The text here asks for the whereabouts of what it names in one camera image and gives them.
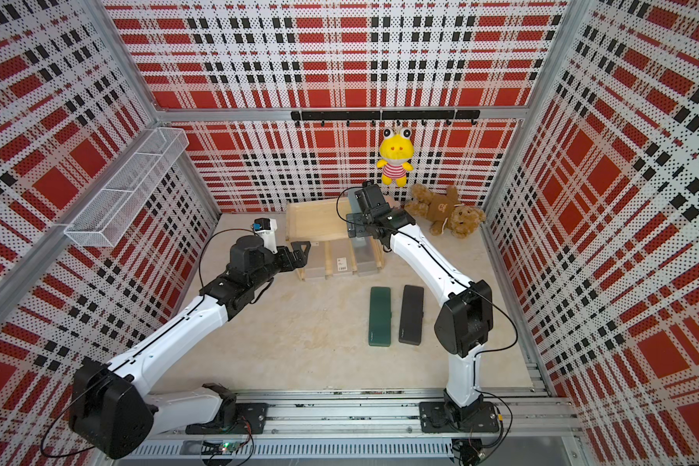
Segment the dark green pencil case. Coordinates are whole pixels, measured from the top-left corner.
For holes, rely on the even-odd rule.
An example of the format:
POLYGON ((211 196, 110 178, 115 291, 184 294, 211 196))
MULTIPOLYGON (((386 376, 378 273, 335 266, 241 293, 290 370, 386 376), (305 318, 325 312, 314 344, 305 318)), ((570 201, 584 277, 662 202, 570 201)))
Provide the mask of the dark green pencil case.
POLYGON ((391 290, 372 287, 370 290, 368 343, 371 347, 391 345, 391 290))

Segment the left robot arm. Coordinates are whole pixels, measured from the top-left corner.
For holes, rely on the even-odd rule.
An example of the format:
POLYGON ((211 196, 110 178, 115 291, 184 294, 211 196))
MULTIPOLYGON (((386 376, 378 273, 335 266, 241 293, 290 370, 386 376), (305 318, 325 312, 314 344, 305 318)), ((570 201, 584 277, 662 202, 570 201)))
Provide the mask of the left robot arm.
POLYGON ((191 424, 219 423, 234 400, 219 384, 154 395, 158 380, 201 340, 256 303, 279 273, 306 266, 308 242, 278 246, 273 234, 247 235, 230 249, 221 275, 167 322, 106 363, 85 363, 73 378, 69 428, 106 456, 119 459, 149 436, 191 424))

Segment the black pencil case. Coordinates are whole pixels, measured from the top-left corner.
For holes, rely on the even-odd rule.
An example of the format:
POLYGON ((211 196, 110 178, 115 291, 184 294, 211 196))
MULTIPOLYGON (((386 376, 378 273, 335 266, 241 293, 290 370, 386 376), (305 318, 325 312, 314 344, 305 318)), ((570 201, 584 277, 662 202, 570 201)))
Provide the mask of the black pencil case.
POLYGON ((424 288, 405 285, 403 289, 398 340, 419 346, 423 337, 424 288))

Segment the light teal pencil case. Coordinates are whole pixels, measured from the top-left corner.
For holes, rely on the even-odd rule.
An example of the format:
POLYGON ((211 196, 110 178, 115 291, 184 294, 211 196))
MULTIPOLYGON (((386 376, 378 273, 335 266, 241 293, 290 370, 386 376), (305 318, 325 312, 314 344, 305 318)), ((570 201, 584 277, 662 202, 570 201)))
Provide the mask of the light teal pencil case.
POLYGON ((362 221, 362 209, 357 199, 358 193, 359 190, 350 190, 348 194, 349 205, 351 206, 351 213, 347 215, 347 219, 352 223, 361 223, 362 221))

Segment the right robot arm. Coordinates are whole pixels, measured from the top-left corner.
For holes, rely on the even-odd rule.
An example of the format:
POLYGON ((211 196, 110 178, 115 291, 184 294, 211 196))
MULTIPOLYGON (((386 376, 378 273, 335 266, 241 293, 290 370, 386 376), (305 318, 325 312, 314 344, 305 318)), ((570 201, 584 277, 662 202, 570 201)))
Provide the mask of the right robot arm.
POLYGON ((441 306, 434 332, 449 354, 444 409, 451 423, 462 425, 485 407, 480 369, 493 328, 489 284, 472 281, 450 264, 409 213, 388 204, 377 184, 365 182, 346 194, 351 211, 340 219, 404 259, 441 306))

